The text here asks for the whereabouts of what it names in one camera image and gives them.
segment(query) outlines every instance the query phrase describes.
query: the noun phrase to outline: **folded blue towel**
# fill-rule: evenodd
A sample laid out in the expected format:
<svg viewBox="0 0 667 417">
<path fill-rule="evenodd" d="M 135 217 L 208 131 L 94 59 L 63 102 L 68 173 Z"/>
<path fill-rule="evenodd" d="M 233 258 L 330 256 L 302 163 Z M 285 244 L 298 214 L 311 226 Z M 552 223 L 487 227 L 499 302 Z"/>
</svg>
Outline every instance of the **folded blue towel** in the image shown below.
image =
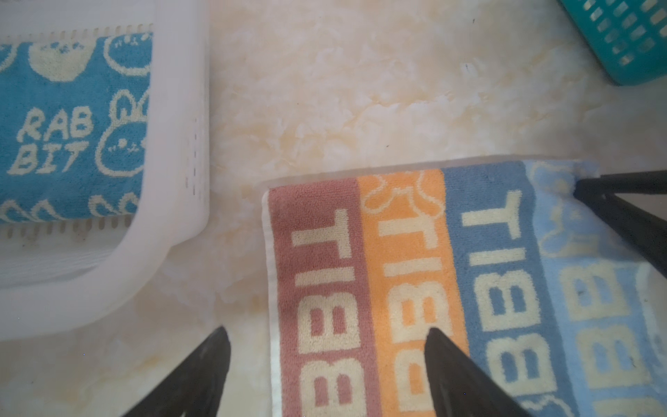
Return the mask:
<svg viewBox="0 0 667 417">
<path fill-rule="evenodd" d="M 0 45 L 0 224 L 130 214 L 152 34 Z"/>
</svg>

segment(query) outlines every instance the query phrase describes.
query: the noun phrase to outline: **teal plastic basket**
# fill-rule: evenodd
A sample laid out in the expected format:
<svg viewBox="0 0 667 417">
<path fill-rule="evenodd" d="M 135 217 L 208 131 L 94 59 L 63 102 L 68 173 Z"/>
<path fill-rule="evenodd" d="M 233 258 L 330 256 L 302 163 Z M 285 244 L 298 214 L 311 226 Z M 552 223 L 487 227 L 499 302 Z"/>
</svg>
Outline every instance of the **teal plastic basket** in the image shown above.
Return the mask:
<svg viewBox="0 0 667 417">
<path fill-rule="evenodd" d="M 611 78 L 621 85 L 667 73 L 667 0 L 561 0 Z"/>
</svg>

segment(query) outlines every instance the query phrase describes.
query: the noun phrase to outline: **basket hole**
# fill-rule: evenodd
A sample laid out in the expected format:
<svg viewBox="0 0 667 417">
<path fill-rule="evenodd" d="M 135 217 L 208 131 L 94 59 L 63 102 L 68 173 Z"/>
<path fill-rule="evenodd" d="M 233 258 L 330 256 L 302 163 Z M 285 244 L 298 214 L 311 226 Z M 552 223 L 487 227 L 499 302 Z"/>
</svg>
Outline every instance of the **basket hole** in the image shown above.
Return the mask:
<svg viewBox="0 0 667 417">
<path fill-rule="evenodd" d="M 633 41 L 636 41 L 637 39 L 644 36 L 645 33 L 646 33 L 646 29 L 644 29 L 644 26 L 640 25 L 639 27 L 637 27 L 637 29 L 633 30 L 630 33 L 630 39 L 633 40 Z"/>
<path fill-rule="evenodd" d="M 667 17 L 667 12 L 665 12 L 665 9 L 660 9 L 651 16 L 651 24 L 657 25 L 665 17 Z"/>
<path fill-rule="evenodd" d="M 598 32 L 602 33 L 605 30 L 609 29 L 609 26 L 611 26 L 611 22 L 609 22 L 609 19 L 605 19 L 600 22 L 598 25 Z"/>
<path fill-rule="evenodd" d="M 644 40 L 644 42 L 642 42 L 639 45 L 638 49 L 639 49 L 639 52 L 646 53 L 646 52 L 649 52 L 651 50 L 651 48 L 653 48 L 655 45 L 656 45 L 656 42 L 653 39 L 646 38 Z"/>
<path fill-rule="evenodd" d="M 623 29 L 627 29 L 630 26 L 634 25 L 634 23 L 636 21 L 637 21 L 637 15 L 635 15 L 634 13 L 631 13 L 623 20 L 623 23 L 621 23 L 621 26 L 623 26 Z"/>
<path fill-rule="evenodd" d="M 614 53 L 614 55 L 617 55 L 617 54 L 625 51 L 625 49 L 627 47 L 628 47 L 627 42 L 621 41 L 621 42 L 614 45 L 614 47 L 612 48 L 612 52 Z"/>
<path fill-rule="evenodd" d="M 628 10 L 628 4 L 625 1 L 623 1 L 621 2 L 621 4 L 617 6 L 616 10 L 614 10 L 614 16 L 619 17 L 623 13 L 625 13 L 626 10 Z"/>
<path fill-rule="evenodd" d="M 604 41 L 606 43 L 611 43 L 618 38 L 619 34 L 620 33 L 616 29 L 612 29 L 609 33 L 607 33 L 607 36 L 604 37 Z"/>
<path fill-rule="evenodd" d="M 590 14 L 590 19 L 595 22 L 600 16 L 602 16 L 602 9 L 598 7 L 593 13 Z"/>
<path fill-rule="evenodd" d="M 634 59 L 634 55 L 632 53 L 629 53 L 629 54 L 623 56 L 623 58 L 619 59 L 618 63 L 621 66 L 625 66 L 625 65 L 631 63 L 633 59 Z"/>
<path fill-rule="evenodd" d="M 647 12 L 653 8 L 657 4 L 658 0 L 646 0 L 645 2 L 642 3 L 640 6 L 641 10 L 643 12 Z"/>
</svg>

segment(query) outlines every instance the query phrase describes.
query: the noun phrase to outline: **towel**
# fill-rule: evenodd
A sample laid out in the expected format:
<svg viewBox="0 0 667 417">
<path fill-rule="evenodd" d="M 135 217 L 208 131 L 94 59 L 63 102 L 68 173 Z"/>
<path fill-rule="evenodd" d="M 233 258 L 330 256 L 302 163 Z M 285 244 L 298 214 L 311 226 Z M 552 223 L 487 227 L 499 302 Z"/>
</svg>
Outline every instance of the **towel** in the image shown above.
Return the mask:
<svg viewBox="0 0 667 417">
<path fill-rule="evenodd" d="M 595 175 L 512 161 L 269 190 L 274 417 L 434 416 L 431 327 L 535 416 L 667 416 L 650 267 L 572 197 Z"/>
<path fill-rule="evenodd" d="M 0 224 L 135 212 L 152 34 L 0 45 Z"/>
</svg>

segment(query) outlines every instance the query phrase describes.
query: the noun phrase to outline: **marble surface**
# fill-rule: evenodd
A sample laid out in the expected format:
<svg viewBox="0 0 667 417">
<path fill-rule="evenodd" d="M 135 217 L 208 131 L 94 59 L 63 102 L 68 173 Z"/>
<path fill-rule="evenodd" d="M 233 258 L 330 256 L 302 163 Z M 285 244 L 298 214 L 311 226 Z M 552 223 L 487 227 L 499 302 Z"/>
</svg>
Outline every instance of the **marble surface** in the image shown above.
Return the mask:
<svg viewBox="0 0 667 417">
<path fill-rule="evenodd" d="M 556 0 L 211 0 L 210 17 L 208 226 L 108 317 L 1 343 L 0 415 L 118 416 L 220 324 L 224 414 L 269 415 L 267 180 L 494 154 L 665 168 L 667 79 L 611 85 Z"/>
</svg>

